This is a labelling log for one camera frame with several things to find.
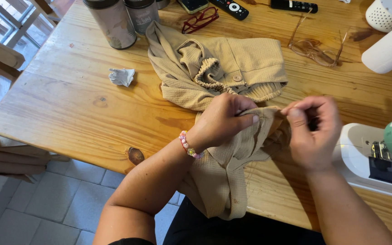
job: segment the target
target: remote control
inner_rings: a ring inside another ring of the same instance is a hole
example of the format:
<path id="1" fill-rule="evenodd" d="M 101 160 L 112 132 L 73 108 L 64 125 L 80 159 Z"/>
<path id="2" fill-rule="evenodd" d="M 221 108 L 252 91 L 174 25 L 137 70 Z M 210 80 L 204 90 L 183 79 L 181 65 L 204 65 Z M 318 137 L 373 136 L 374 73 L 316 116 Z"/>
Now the remote control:
<path id="1" fill-rule="evenodd" d="M 232 0 L 210 0 L 210 2 L 238 20 L 246 19 L 249 15 L 247 9 Z"/>
<path id="2" fill-rule="evenodd" d="M 315 14 L 318 11 L 318 6 L 315 3 L 305 3 L 298 1 L 289 1 L 289 0 L 272 0 L 270 2 L 270 7 L 272 9 L 282 9 L 282 10 L 291 10 L 291 11 L 299 11 L 299 12 L 309 12 L 309 9 L 312 8 L 311 13 Z"/>

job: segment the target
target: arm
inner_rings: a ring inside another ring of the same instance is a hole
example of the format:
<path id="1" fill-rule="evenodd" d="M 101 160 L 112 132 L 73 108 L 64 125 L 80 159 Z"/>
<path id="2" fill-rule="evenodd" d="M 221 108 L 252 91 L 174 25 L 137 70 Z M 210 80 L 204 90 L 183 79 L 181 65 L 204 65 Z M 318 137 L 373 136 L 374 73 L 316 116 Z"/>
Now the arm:
<path id="1" fill-rule="evenodd" d="M 256 107 L 244 96 L 216 96 L 188 131 L 189 147 L 201 153 L 221 145 L 258 121 L 253 114 L 235 116 Z M 107 245 L 121 238 L 143 238 L 155 244 L 154 216 L 177 190 L 193 161 L 176 138 L 137 165 L 105 204 L 93 244 Z"/>
<path id="2" fill-rule="evenodd" d="M 328 245 L 392 245 L 392 233 L 331 164 L 340 137 L 341 120 L 335 101 L 307 97 L 282 110 L 291 124 L 291 153 L 304 169 L 323 238 Z M 310 132 L 307 117 L 319 118 Z"/>

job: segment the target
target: wooden table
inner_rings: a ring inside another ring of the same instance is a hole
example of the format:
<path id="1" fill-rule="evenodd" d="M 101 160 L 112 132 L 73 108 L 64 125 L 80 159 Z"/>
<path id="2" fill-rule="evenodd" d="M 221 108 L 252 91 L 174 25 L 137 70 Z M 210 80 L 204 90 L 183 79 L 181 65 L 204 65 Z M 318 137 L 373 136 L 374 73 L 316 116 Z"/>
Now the wooden table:
<path id="1" fill-rule="evenodd" d="M 384 127 L 392 121 L 392 71 L 378 75 L 361 63 L 361 54 L 383 36 L 365 20 L 373 0 L 314 2 L 319 12 L 299 27 L 297 39 L 311 38 L 321 49 L 337 50 L 339 31 L 351 26 L 341 61 L 332 69 L 287 48 L 301 14 L 271 9 L 267 0 L 239 0 L 250 11 L 246 20 L 220 10 L 218 20 L 196 33 L 280 40 L 290 82 L 267 104 L 283 107 L 306 96 L 332 95 L 344 123 Z M 189 15 L 172 1 L 160 17 L 162 24 L 180 30 Z M 142 157 L 128 156 L 130 149 L 149 157 L 194 123 L 194 112 L 162 98 L 147 48 L 144 37 L 125 51 L 109 47 L 77 0 L 0 103 L 0 135 L 125 173 L 134 166 L 130 159 Z M 115 86 L 109 68 L 134 68 L 135 80 L 128 88 Z M 287 150 L 274 160 L 249 163 L 245 175 L 248 211 L 319 229 L 308 185 Z M 355 190 L 392 231 L 392 197 Z"/>

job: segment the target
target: tissue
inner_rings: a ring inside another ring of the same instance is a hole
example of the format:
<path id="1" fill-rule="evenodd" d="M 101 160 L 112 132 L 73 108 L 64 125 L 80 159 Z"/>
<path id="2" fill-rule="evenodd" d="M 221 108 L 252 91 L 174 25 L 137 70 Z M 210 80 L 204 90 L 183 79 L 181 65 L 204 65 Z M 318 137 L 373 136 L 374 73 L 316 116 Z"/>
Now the tissue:
<path id="1" fill-rule="evenodd" d="M 134 69 L 108 69 L 109 71 L 112 71 L 108 77 L 110 78 L 110 81 L 116 85 L 123 85 L 125 87 L 128 87 L 129 84 L 131 84 L 132 80 L 134 79 Z"/>

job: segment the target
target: tile floor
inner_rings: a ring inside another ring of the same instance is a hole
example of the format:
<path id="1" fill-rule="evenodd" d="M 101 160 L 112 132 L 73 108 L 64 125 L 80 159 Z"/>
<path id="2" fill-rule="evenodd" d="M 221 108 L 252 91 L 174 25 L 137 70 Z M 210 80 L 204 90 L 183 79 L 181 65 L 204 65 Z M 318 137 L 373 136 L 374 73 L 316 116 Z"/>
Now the tile floor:
<path id="1" fill-rule="evenodd" d="M 0 219 L 0 245 L 90 245 L 102 207 L 125 175 L 77 160 L 50 162 L 37 182 L 21 182 Z M 157 244 L 183 194 L 155 216 Z"/>

